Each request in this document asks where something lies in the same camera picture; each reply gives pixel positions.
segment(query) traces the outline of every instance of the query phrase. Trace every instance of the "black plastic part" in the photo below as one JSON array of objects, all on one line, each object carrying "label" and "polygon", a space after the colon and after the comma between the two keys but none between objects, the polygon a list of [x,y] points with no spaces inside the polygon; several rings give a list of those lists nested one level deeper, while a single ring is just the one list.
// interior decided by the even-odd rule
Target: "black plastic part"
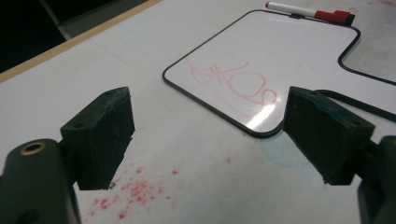
[{"label": "black plastic part", "polygon": [[384,202],[384,195],[382,192],[371,189],[362,181],[358,188],[358,199],[361,224],[373,223],[379,208]]},{"label": "black plastic part", "polygon": [[61,129],[78,158],[80,189],[108,189],[134,133],[127,87],[102,93]]},{"label": "black plastic part", "polygon": [[80,223],[77,199],[64,174],[61,151],[53,140],[39,139],[13,149],[0,188],[0,223]]},{"label": "black plastic part", "polygon": [[290,87],[283,130],[326,183],[349,185],[375,126],[315,91]]}]

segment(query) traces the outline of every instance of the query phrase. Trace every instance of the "red marker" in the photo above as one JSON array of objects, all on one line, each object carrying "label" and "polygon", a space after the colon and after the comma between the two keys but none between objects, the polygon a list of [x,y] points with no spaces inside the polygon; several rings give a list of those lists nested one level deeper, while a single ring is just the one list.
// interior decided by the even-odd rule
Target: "red marker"
[{"label": "red marker", "polygon": [[331,13],[331,12],[312,10],[312,9],[307,9],[307,8],[302,8],[302,7],[291,7],[291,6],[286,6],[286,5],[272,3],[272,2],[267,2],[265,4],[265,7],[268,9],[276,10],[276,11],[297,14],[297,15],[301,15],[301,16],[305,16],[305,17],[311,17],[311,18],[315,18],[318,20],[329,21],[332,23],[338,23],[338,24],[343,24],[343,25],[348,25],[348,26],[350,26],[352,24],[353,20],[355,19],[355,15],[350,14],[350,12],[347,12],[347,11],[336,10],[336,11],[334,11],[334,13]]}]

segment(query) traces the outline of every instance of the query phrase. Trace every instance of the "red scribble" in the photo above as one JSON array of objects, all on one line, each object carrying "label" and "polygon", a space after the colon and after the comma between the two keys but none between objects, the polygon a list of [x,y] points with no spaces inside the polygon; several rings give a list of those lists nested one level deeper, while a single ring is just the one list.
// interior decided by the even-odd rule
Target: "red scribble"
[{"label": "red scribble", "polygon": [[142,173],[142,172],[143,172],[143,169],[145,169],[145,167],[144,167],[144,166],[140,166],[139,168],[137,168],[136,173],[137,173],[137,174]]},{"label": "red scribble", "polygon": [[[256,72],[245,72],[243,69],[248,67],[248,63],[242,66],[235,67],[229,70],[221,70],[215,63],[209,66],[209,69],[195,67],[191,64],[189,58],[186,58],[187,64],[190,67],[192,76],[200,83],[210,85],[211,88],[218,94],[218,96],[232,108],[238,114],[245,116],[246,118],[254,117],[260,112],[265,106],[273,105],[276,102],[276,92],[270,89],[266,89],[267,80],[264,75]],[[234,85],[233,80],[236,77],[252,78],[257,77],[261,81],[261,85],[257,90],[254,90],[251,94],[245,94],[239,91]],[[234,97],[240,99],[246,103],[253,105],[259,105],[260,110],[251,112],[244,111],[239,108],[234,101]]]},{"label": "red scribble", "polygon": [[379,2],[390,7],[396,7],[396,2],[391,2],[388,0],[379,0]]}]

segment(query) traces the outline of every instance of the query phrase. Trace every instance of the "black whiteboard border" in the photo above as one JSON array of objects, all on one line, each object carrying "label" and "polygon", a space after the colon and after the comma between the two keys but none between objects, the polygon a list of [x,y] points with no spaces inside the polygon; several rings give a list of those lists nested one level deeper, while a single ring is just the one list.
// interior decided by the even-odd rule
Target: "black whiteboard border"
[{"label": "black whiteboard border", "polygon": [[[200,98],[196,97],[195,95],[191,94],[190,92],[184,90],[183,88],[179,87],[177,84],[173,83],[172,81],[168,80],[166,78],[166,72],[173,66],[175,66],[177,63],[179,63],[180,61],[182,61],[183,59],[185,59],[186,57],[188,57],[190,54],[192,54],[193,52],[195,52],[198,48],[200,48],[201,46],[203,46],[204,44],[206,44],[207,42],[209,42],[210,40],[212,40],[213,38],[215,38],[216,36],[220,35],[222,32],[224,32],[225,30],[227,30],[229,27],[231,27],[232,25],[234,25],[235,23],[237,23],[238,21],[242,20],[244,17],[246,17],[246,15],[253,13],[253,12],[266,12],[266,13],[274,13],[277,15],[283,15],[283,16],[288,16],[290,17],[289,14],[284,14],[284,13],[278,13],[278,12],[274,12],[274,11],[268,11],[268,10],[262,10],[262,9],[257,9],[257,10],[252,10],[249,11],[248,13],[246,13],[245,15],[243,15],[241,18],[237,19],[236,21],[234,21],[233,23],[231,23],[230,25],[228,25],[227,27],[225,27],[224,29],[222,29],[221,31],[219,31],[218,33],[216,33],[215,35],[213,35],[212,37],[210,37],[209,39],[207,39],[204,43],[202,43],[201,45],[199,45],[198,47],[196,47],[195,49],[193,49],[192,51],[190,51],[189,53],[187,53],[186,55],[184,55],[183,57],[181,57],[179,60],[177,60],[176,62],[172,63],[171,65],[169,65],[164,71],[163,71],[163,81],[168,84],[169,86],[173,87],[174,89],[182,92],[184,95],[188,96],[189,98],[191,98],[193,101],[197,102],[198,104],[206,107],[208,110],[210,110],[211,112],[217,114],[218,116],[220,116],[221,118],[229,121],[232,125],[234,125],[235,127],[237,127],[238,129],[242,130],[243,132],[249,134],[252,137],[256,137],[256,138],[268,138],[268,137],[272,137],[275,134],[279,133],[280,130],[282,130],[282,124],[283,124],[283,120],[271,131],[269,132],[265,132],[265,133],[259,133],[259,132],[255,132],[249,128],[247,128],[245,125],[241,124],[240,122],[238,122],[235,119],[232,119],[231,117],[229,117],[228,115],[224,114],[223,112],[217,110],[214,106],[209,105],[208,103],[206,103],[205,101],[201,100]],[[294,18],[295,20],[309,20],[309,21],[317,21],[317,20],[313,20],[313,19],[309,19],[309,18]],[[328,25],[335,25],[335,26],[343,26],[349,29],[354,30],[357,35],[356,37],[351,41],[351,43],[346,47],[346,49],[341,53],[341,55],[338,57],[338,64],[345,70],[347,70],[348,72],[360,75],[360,76],[364,76],[364,77],[368,77],[377,81],[381,81],[381,82],[385,82],[388,83],[390,85],[396,86],[396,82],[381,78],[381,77],[375,77],[369,74],[365,74],[363,72],[351,69],[346,67],[343,64],[343,60],[345,59],[345,57],[348,55],[348,53],[355,47],[356,43],[358,42],[359,38],[361,37],[361,31],[358,30],[357,28],[353,27],[353,26],[345,26],[345,25],[339,25],[339,24],[332,24],[332,23],[328,23],[326,21],[317,21],[317,22],[323,22],[326,23]]]}]

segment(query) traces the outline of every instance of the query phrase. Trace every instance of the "white desk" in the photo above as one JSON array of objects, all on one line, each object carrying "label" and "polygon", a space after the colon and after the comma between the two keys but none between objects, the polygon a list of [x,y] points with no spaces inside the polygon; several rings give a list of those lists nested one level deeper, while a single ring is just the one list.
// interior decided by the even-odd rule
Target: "white desk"
[{"label": "white desk", "polygon": [[[346,65],[396,81],[396,7],[384,2],[283,1],[353,10],[362,40]],[[78,191],[84,222],[359,223],[358,178],[325,186],[286,134],[251,138],[162,81],[168,65],[263,7],[258,0],[164,0],[1,83],[0,167],[24,142],[61,140],[61,126],[97,95],[128,86],[134,140],[114,189]]]}]

